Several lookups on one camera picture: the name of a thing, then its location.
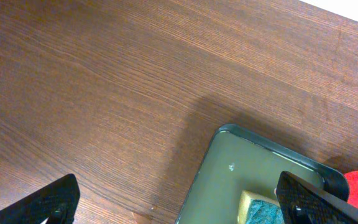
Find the yellow green sponge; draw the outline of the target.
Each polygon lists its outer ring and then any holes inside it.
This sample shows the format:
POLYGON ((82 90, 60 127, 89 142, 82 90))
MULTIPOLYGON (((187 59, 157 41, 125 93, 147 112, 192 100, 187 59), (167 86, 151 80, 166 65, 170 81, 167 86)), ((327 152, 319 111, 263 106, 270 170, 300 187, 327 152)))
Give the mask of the yellow green sponge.
POLYGON ((284 224, 284 219, 276 200, 243 190, 239 202, 237 223, 284 224))

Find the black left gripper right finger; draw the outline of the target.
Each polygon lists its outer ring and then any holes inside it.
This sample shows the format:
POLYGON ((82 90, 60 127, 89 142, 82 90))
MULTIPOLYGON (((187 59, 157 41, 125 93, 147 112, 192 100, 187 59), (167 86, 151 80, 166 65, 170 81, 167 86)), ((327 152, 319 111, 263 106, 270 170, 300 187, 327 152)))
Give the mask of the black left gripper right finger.
POLYGON ((285 224, 358 224, 358 208, 283 171, 276 189, 285 224))

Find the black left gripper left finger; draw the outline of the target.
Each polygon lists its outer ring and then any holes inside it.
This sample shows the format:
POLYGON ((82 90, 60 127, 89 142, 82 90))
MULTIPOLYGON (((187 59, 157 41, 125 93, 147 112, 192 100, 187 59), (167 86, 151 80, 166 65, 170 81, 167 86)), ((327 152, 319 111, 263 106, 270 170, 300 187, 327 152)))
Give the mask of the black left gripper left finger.
POLYGON ((0 223, 62 223, 72 224, 80 199, 74 174, 67 174, 0 210, 0 223))

